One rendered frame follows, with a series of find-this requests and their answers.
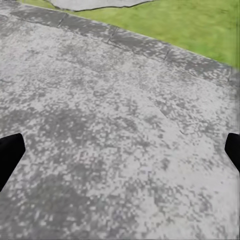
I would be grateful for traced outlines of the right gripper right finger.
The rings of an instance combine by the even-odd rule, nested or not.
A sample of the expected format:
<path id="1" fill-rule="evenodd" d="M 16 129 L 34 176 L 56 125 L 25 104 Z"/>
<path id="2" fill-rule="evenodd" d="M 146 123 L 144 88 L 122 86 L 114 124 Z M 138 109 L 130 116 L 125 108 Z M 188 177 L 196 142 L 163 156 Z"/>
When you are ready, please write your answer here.
<path id="1" fill-rule="evenodd" d="M 229 133 L 225 142 L 224 150 L 240 172 L 240 135 Z"/>

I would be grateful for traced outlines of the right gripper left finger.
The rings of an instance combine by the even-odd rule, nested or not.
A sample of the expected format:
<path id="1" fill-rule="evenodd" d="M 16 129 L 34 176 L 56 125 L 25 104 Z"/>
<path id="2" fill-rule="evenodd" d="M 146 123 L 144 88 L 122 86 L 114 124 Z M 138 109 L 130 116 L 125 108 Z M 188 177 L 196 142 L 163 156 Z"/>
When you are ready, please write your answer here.
<path id="1" fill-rule="evenodd" d="M 0 192 L 25 152 L 25 142 L 21 133 L 0 138 Z"/>

